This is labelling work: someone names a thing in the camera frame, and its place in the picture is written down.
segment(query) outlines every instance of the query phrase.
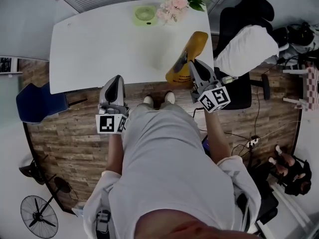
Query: blue chair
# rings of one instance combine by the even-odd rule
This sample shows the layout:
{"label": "blue chair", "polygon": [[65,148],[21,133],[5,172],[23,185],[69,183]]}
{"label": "blue chair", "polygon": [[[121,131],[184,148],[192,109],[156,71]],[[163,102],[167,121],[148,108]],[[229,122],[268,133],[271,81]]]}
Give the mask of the blue chair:
{"label": "blue chair", "polygon": [[64,93],[50,93],[49,82],[41,88],[30,83],[16,96],[16,105],[22,122],[40,123],[45,117],[66,111],[71,105],[86,100],[69,104]]}

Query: white pillow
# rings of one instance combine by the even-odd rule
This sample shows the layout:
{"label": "white pillow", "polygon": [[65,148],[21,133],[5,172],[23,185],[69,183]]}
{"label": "white pillow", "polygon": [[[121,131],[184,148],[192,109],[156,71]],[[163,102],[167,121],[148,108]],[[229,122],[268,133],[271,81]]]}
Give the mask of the white pillow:
{"label": "white pillow", "polygon": [[214,66],[229,76],[242,76],[267,58],[278,55],[279,48],[265,27],[246,26],[215,58]]}

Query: foot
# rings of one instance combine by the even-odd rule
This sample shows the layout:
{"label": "foot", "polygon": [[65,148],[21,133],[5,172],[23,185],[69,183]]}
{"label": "foot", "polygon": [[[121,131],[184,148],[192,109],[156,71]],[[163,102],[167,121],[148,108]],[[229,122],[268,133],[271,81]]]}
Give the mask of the foot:
{"label": "foot", "polygon": [[171,104],[175,103],[175,94],[173,92],[168,92],[165,96],[165,102],[169,102]]}
{"label": "foot", "polygon": [[154,108],[154,101],[153,101],[153,98],[151,98],[150,96],[146,96],[146,97],[144,98],[143,103],[149,104],[150,107]]}
{"label": "foot", "polygon": [[277,160],[275,160],[273,157],[269,157],[268,162],[272,163],[273,165],[276,165]]}
{"label": "foot", "polygon": [[277,144],[276,145],[276,151],[278,152],[278,155],[280,156],[283,151],[280,149],[280,146]]}

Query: yellow object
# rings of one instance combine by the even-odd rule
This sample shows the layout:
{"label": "yellow object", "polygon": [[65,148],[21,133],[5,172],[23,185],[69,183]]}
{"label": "yellow object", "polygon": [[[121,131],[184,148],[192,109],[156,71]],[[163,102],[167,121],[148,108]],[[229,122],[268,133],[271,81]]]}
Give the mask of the yellow object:
{"label": "yellow object", "polygon": [[166,80],[173,85],[184,85],[192,87],[188,68],[188,62],[194,61],[199,56],[208,40],[208,34],[205,32],[196,31],[188,40],[180,57],[173,65],[173,67],[166,74]]}

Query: wooden floor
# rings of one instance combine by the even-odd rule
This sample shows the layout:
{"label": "wooden floor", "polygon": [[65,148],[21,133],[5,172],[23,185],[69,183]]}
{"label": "wooden floor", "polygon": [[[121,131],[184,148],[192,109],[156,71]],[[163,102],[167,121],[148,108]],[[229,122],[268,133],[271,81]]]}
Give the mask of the wooden floor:
{"label": "wooden floor", "polygon": [[[262,64],[250,72],[253,80],[260,80],[261,74],[272,65]],[[48,63],[20,60],[19,70],[23,72],[23,85],[34,83],[42,86],[49,81]],[[256,123],[256,134],[260,137],[276,130],[280,126],[298,120],[299,111],[290,103],[284,103],[283,97],[297,97],[297,84],[290,75],[284,75],[277,67],[268,73],[271,86],[271,99],[264,101],[263,91],[259,88],[260,111]],[[176,104],[183,107],[189,114],[193,114],[195,105],[192,103],[189,90],[173,88],[168,83],[142,83],[125,86],[126,102],[130,108],[140,104],[144,97],[151,94],[160,102],[167,90],[173,90]],[[99,89],[90,89],[68,93],[69,102],[87,98],[88,101],[72,106],[68,111],[46,118],[40,124],[28,124],[31,141],[39,158],[48,157],[40,161],[46,177],[57,174],[64,178],[73,190],[70,196],[59,193],[58,198],[67,209],[71,209],[78,199],[86,201],[101,173],[104,171],[108,153],[108,136],[98,135],[95,124],[97,114]],[[219,111],[219,118],[225,132],[230,132],[249,138],[255,135],[255,119],[258,112],[257,87],[252,87],[252,105],[245,110]],[[195,121],[200,129],[205,130],[203,111],[197,111]],[[261,159],[265,162],[270,155],[274,155],[275,144],[285,145],[290,150],[295,140],[297,123],[290,123],[275,133],[261,139],[261,144],[254,150],[254,161]],[[227,135],[231,148],[238,144],[246,144],[247,140]],[[234,155],[246,153],[239,146]]]}

